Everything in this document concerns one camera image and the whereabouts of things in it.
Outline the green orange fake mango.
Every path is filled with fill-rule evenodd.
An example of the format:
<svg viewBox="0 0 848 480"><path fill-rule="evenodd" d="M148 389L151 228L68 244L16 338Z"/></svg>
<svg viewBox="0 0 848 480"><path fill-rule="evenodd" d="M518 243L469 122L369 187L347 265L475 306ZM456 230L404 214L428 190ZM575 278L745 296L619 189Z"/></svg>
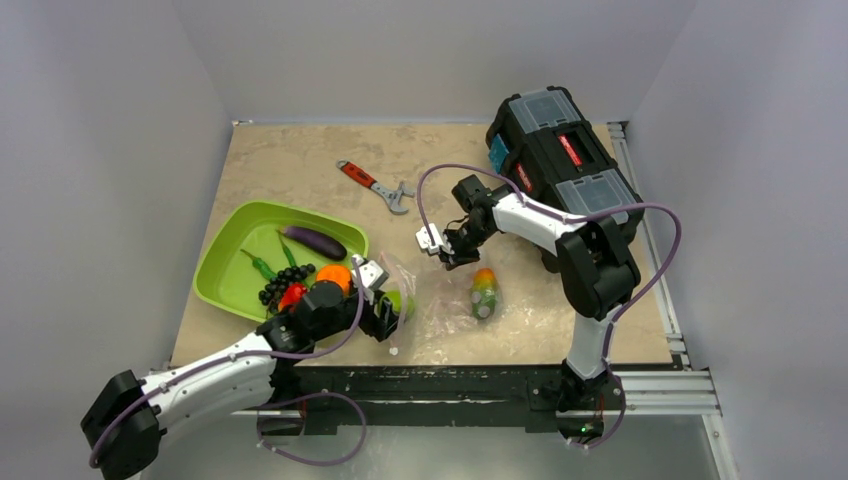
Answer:
<svg viewBox="0 0 848 480"><path fill-rule="evenodd" d="M474 273L469 298L476 320L484 321L493 316L499 304L500 287L492 269L481 268Z"/></svg>

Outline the clear zip top bag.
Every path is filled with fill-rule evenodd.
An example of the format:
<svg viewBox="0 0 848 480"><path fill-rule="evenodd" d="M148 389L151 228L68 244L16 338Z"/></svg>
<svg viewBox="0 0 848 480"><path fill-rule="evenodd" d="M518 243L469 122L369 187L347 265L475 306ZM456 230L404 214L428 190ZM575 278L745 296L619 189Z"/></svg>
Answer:
<svg viewBox="0 0 848 480"><path fill-rule="evenodd" d="M416 343L483 328L501 314L503 295L498 278L500 298L493 316L478 321L471 313L469 294L474 273L481 268L490 268L495 273L486 260L451 271L437 262L426 263L423 269L413 272L395 256L383 252L378 263L390 276L384 284L385 296L390 290L399 290L415 298L414 317L408 322L401 318L397 331L387 340L388 354L392 358L399 358L401 350Z"/></svg>

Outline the orange fake tangerine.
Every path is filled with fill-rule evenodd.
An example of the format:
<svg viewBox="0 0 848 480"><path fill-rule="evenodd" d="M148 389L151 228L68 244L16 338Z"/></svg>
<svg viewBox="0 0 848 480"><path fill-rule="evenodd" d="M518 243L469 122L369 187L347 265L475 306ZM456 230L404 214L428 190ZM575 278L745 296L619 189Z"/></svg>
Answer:
<svg viewBox="0 0 848 480"><path fill-rule="evenodd" d="M347 296L352 287L352 274L344 265L329 264L316 273L315 281L332 282L341 288L344 296Z"/></svg>

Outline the red fake fruit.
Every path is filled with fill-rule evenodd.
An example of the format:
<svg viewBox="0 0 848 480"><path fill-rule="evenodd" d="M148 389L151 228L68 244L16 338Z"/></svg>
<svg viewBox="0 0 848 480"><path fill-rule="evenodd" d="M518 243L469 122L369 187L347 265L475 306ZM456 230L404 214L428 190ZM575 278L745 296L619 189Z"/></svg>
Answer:
<svg viewBox="0 0 848 480"><path fill-rule="evenodd" d="M282 313L287 308L296 305L308 291L309 288L302 283L290 284L277 303L277 311Z"/></svg>

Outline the purple fake eggplant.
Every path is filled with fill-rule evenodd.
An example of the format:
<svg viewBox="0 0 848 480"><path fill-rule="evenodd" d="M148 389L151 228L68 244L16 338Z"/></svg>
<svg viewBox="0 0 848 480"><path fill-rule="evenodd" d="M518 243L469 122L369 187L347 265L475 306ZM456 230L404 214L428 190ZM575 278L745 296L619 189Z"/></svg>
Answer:
<svg viewBox="0 0 848 480"><path fill-rule="evenodd" d="M346 247L335 238L302 226L284 227L280 233L331 260L344 260L348 254Z"/></svg>

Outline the green fake chili pepper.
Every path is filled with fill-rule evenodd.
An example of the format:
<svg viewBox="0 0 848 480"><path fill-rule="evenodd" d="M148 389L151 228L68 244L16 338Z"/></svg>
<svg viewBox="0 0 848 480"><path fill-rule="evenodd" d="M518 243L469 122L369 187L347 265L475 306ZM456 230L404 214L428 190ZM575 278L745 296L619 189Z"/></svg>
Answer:
<svg viewBox="0 0 848 480"><path fill-rule="evenodd" d="M296 257L294 256L294 254L293 254L292 250L291 250L291 249L289 248L289 246L287 245L287 243L286 243L286 241L285 241L285 236L284 236L283 232L282 232L282 231L280 231L280 230L278 230L278 231L277 231L277 236L278 236L278 240L279 240L280 245L281 245L281 249L282 249L283 254L284 254L284 256L285 256L285 258L286 258L286 260L287 260L287 263L288 263L289 267L290 267L290 268L297 267L297 266L298 266L297 259L296 259Z"/></svg>

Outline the dark fake grape bunch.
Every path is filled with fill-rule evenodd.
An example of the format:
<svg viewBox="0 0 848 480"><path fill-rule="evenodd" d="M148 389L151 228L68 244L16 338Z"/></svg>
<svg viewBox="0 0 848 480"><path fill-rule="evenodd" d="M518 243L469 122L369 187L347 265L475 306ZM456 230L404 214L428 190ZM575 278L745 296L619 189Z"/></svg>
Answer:
<svg viewBox="0 0 848 480"><path fill-rule="evenodd" d="M271 316L278 313L277 303L290 284L299 282L310 288L310 277L315 272L316 267L311 263L278 271L277 277L272 282L267 282L257 294L266 314Z"/></svg>

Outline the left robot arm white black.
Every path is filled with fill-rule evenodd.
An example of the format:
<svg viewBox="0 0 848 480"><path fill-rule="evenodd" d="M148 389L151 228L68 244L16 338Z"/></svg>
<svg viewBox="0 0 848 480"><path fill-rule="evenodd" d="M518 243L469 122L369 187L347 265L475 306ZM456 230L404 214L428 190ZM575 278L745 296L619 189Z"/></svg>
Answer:
<svg viewBox="0 0 848 480"><path fill-rule="evenodd" d="M414 297L374 286L343 288L318 281L296 301L225 349L176 369L112 376L80 428L88 463L106 479L129 479L148 468L165 441L197 423L269 404L284 409L313 399L298 394L294 366L332 353L319 341L360 330L383 341L410 317Z"/></svg>

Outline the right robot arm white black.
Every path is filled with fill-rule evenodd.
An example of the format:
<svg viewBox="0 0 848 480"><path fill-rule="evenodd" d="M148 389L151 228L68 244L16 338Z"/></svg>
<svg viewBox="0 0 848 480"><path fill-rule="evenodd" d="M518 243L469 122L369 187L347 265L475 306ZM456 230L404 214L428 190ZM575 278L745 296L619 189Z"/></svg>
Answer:
<svg viewBox="0 0 848 480"><path fill-rule="evenodd" d="M494 234L513 234L553 256L554 271L575 312L572 345L561 381L564 399L584 407L601 391L612 314L629 302L641 274L614 218L585 220L539 203L504 185L495 190L470 175L451 190L466 214L457 228L436 236L433 249L448 270L480 260Z"/></svg>

